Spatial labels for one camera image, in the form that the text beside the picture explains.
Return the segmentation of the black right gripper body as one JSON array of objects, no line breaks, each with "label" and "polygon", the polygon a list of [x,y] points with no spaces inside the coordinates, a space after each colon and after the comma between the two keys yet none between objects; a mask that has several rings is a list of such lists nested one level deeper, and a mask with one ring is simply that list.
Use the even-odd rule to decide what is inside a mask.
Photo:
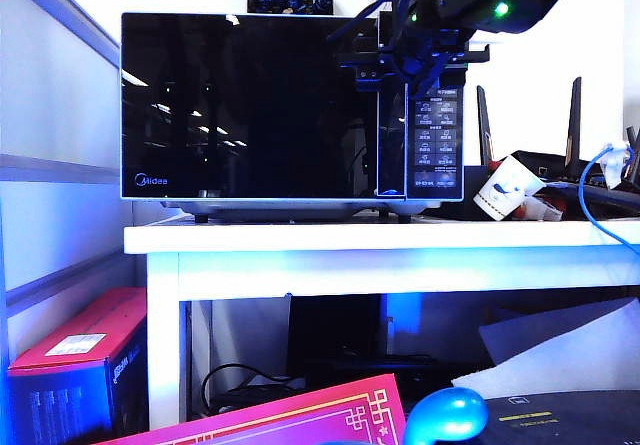
[{"label": "black right gripper body", "polygon": [[[353,42],[355,48],[358,40]],[[394,33],[376,50],[357,50],[336,55],[341,67],[443,68],[465,67],[490,60],[490,45],[470,50],[467,30],[404,30]]]}]

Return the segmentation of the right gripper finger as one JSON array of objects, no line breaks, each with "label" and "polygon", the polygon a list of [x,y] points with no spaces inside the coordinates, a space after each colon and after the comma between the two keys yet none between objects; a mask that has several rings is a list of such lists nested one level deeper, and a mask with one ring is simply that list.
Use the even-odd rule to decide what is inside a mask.
[{"label": "right gripper finger", "polygon": [[435,65],[419,71],[410,82],[411,90],[429,90],[439,79],[443,67]]},{"label": "right gripper finger", "polygon": [[358,65],[354,73],[357,90],[378,90],[380,88],[380,71],[377,66]]}]

